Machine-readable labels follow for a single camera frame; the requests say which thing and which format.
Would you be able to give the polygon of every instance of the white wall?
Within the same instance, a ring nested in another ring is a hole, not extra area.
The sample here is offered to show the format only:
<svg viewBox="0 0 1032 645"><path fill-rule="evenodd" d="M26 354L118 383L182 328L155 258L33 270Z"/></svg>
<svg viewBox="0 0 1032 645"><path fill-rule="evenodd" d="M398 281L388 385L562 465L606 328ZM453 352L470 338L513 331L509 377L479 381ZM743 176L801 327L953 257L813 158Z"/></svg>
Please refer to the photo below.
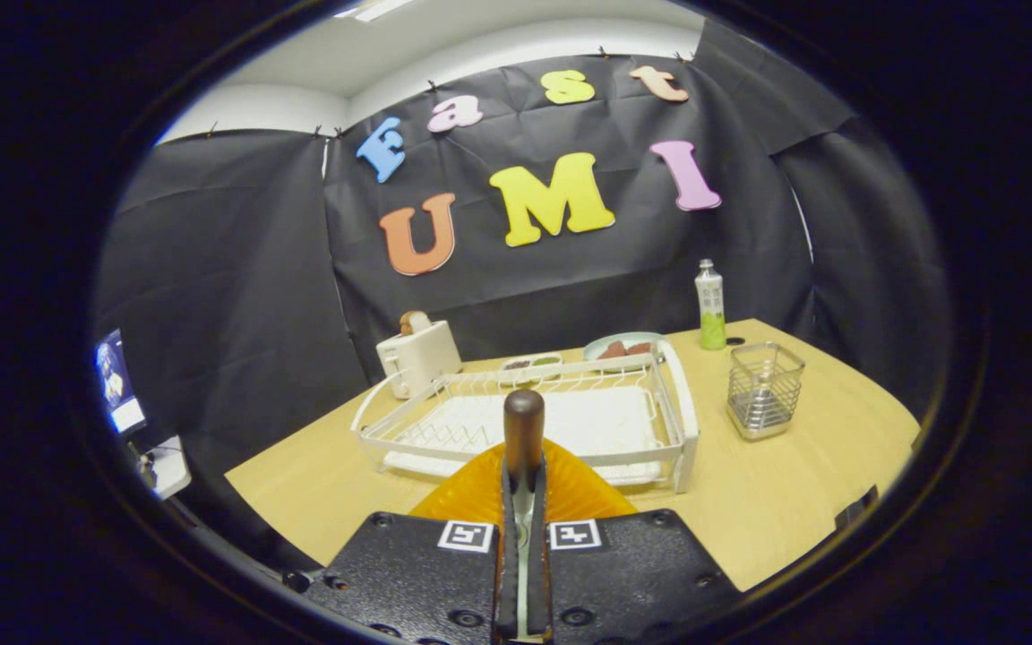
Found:
<svg viewBox="0 0 1032 645"><path fill-rule="evenodd" d="M181 115L161 135L159 143L208 132L214 122L218 131L273 128L313 132L321 126L322 133L332 133L333 127L352 126L382 107L429 89L427 78L445 83L537 58L595 54L602 45L609 54L674 58L679 52L683 57L691 57L699 40L699 31L638 21L590 18L529 24L476 37L422 58L389 76L377 78L348 99L289 85L218 86Z"/></svg>
<svg viewBox="0 0 1032 645"><path fill-rule="evenodd" d="M223 85L206 92L189 106L159 143L189 134L205 133L217 122L217 131L267 128L332 134L347 127L349 101L319 90L289 85Z"/></svg>
<svg viewBox="0 0 1032 645"><path fill-rule="evenodd" d="M664 24L608 20L567 20L529 24L455 44L432 57L423 58L350 98L348 126L368 118L382 107L436 85L470 76L484 70L513 65L537 58L596 54L602 46L609 54L646 54L652 57L691 58L700 42L700 32Z"/></svg>

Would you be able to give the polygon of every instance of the wire rack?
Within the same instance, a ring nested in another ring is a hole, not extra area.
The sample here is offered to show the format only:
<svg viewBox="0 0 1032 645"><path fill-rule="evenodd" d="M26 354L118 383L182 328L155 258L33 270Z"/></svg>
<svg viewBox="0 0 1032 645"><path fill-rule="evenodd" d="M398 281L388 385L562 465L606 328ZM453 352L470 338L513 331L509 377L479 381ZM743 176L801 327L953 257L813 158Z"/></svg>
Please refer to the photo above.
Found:
<svg viewBox="0 0 1032 645"><path fill-rule="evenodd" d="M806 363L776 343L732 351L728 412L745 438L768 438L786 430Z"/></svg>
<svg viewBox="0 0 1032 645"><path fill-rule="evenodd" d="M670 482L676 492L687 489L699 424L670 344L656 343L651 354L438 377L384 419L357 429L388 382L369 391L353 419L362 448L382 470L452 475L503 444L505 396L527 388L544 396L545 438L611 485Z"/></svg>

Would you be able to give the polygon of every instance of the ceiling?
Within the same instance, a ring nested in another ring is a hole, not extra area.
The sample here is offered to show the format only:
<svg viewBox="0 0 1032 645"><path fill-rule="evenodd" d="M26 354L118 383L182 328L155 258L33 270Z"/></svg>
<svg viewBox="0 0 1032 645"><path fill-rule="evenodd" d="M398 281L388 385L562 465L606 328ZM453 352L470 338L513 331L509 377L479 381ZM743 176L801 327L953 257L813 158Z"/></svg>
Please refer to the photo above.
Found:
<svg viewBox="0 0 1032 645"><path fill-rule="evenodd" d="M331 18L276 44L221 85L293 85L351 98L377 78L473 37L566 18L619 18L699 31L668 0L415 0L365 24Z"/></svg>

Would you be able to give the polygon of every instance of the bottle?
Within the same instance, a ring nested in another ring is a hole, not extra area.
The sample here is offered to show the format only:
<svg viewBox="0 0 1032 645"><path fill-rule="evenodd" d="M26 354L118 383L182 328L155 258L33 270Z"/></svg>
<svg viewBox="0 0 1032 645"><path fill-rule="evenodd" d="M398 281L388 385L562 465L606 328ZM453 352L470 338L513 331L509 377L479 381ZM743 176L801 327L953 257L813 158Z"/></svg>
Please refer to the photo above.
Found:
<svg viewBox="0 0 1032 645"><path fill-rule="evenodd" d="M696 291L700 294L700 347L728 347L728 331L723 329L723 277L713 269L714 262L700 261L696 276Z"/></svg>

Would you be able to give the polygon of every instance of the metal utensil holder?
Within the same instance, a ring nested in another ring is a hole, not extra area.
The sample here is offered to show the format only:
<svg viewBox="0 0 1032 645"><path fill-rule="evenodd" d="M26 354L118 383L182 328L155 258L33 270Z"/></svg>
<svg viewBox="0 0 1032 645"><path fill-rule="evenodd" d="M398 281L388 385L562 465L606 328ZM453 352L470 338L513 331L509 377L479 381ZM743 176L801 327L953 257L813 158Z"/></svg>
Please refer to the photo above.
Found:
<svg viewBox="0 0 1032 645"><path fill-rule="evenodd" d="M743 438L769 438L786 430L806 363L777 343L751 344L732 351L728 413Z"/></svg>

